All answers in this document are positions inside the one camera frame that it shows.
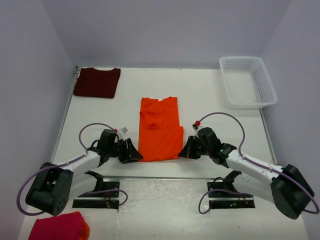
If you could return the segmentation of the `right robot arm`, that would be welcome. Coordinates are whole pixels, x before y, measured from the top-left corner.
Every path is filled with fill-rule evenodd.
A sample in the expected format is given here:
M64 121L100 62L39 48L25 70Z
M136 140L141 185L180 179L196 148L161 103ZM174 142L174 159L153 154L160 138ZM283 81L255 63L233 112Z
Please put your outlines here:
M207 194L230 197L254 196L272 204L286 217L296 220L314 199L314 192L293 165L285 167L249 159L236 146L222 143L210 127L197 128L178 154L181 158L208 156L215 164L231 172L214 183Z

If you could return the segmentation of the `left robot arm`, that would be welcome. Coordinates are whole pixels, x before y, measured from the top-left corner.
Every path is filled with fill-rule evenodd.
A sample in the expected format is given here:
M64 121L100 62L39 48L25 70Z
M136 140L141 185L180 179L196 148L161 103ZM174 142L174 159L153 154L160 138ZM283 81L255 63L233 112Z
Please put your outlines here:
M77 159L61 164L44 163L26 194L26 204L52 216L58 216L68 201L77 197L102 196L109 207L109 202L121 193L120 186L107 185L94 169L110 158L117 158L122 164L143 159L132 140L124 138L125 132L126 128L105 129Z

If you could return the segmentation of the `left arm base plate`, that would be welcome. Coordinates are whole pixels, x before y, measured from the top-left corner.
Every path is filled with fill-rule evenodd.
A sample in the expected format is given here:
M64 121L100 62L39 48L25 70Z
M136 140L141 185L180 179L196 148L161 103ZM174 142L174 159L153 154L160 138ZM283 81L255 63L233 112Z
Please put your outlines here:
M111 189L119 189L119 179L104 179L102 185L97 191L105 191ZM90 193L88 195L80 195L72 202L72 208L75 209L115 209L118 210L120 205L119 192L113 191L108 193Z

